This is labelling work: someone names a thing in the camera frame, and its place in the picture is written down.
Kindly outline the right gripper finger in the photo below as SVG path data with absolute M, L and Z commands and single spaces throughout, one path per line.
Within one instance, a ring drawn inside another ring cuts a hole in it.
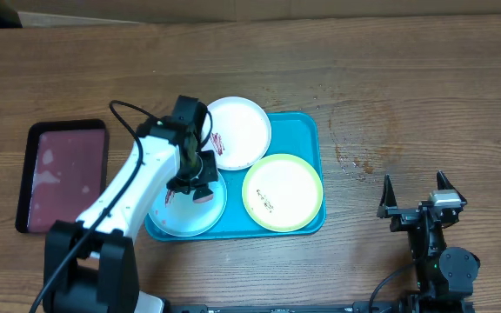
M 436 174 L 438 190 L 453 190 L 458 195 L 461 205 L 465 206 L 467 204 L 466 198 L 451 184 L 446 175 L 442 170 L 439 170 Z
M 380 204 L 377 209 L 377 217 L 379 218 L 389 218 L 395 215 L 397 210 L 397 200 L 391 183 L 391 177 L 389 174 L 384 176 L 384 186 L 383 192 L 380 200 Z

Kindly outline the green and pink sponge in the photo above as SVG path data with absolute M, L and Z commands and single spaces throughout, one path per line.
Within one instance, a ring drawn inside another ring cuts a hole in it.
M 214 197 L 214 193 L 208 187 L 200 187 L 195 189 L 193 194 L 194 203 L 206 203 Z

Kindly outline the light blue round plate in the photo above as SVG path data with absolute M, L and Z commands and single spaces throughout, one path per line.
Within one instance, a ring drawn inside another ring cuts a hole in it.
M 167 236 L 174 239 L 198 236 L 210 230 L 224 213 L 227 204 L 227 188 L 224 178 L 209 184 L 213 198 L 205 203 L 194 203 L 189 195 L 174 193 L 163 188 L 150 207 L 144 226 L 158 240 Z

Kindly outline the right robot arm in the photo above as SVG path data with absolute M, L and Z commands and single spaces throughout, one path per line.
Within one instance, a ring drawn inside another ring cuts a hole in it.
M 466 198 L 439 171 L 438 188 L 417 207 L 400 209 L 389 175 L 384 187 L 377 217 L 391 220 L 390 231 L 408 235 L 412 263 L 388 275 L 371 293 L 369 312 L 472 312 L 473 304 L 465 299 L 472 295 L 480 269 L 479 258 L 470 251 L 449 247 L 443 229 L 459 222 L 459 214 L 467 205 Z M 378 292 L 390 280 L 414 269 L 417 290 L 406 291 L 392 304 L 376 304 Z

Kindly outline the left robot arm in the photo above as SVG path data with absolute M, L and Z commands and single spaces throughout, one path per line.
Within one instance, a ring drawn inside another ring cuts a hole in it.
M 30 309 L 46 312 L 165 312 L 167 303 L 140 289 L 136 236 L 163 189 L 213 198 L 218 180 L 211 150 L 204 150 L 212 125 L 207 106 L 180 96 L 168 116 L 149 115 L 129 132 L 128 160 L 100 197 L 74 223 L 56 221 L 44 247 L 43 287 Z

